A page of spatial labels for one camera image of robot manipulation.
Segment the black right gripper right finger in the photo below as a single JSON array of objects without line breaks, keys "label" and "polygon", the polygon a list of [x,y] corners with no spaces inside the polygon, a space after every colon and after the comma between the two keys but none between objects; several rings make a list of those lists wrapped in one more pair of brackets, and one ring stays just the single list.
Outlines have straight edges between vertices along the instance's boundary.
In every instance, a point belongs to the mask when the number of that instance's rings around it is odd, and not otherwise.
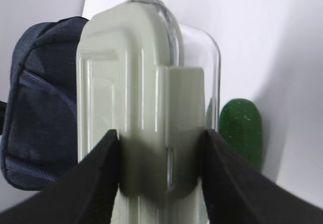
[{"label": "black right gripper right finger", "polygon": [[213,129],[201,135],[201,178],[210,223],[322,223],[322,209],[256,171]]}]

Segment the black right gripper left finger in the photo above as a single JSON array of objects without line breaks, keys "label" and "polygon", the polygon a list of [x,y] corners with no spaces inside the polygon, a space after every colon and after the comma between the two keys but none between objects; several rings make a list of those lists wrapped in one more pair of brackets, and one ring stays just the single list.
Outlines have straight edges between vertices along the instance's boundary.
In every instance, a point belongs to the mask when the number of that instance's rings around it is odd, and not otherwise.
[{"label": "black right gripper left finger", "polygon": [[1,223],[110,223],[120,158],[117,132],[109,130],[65,176],[1,212]]}]

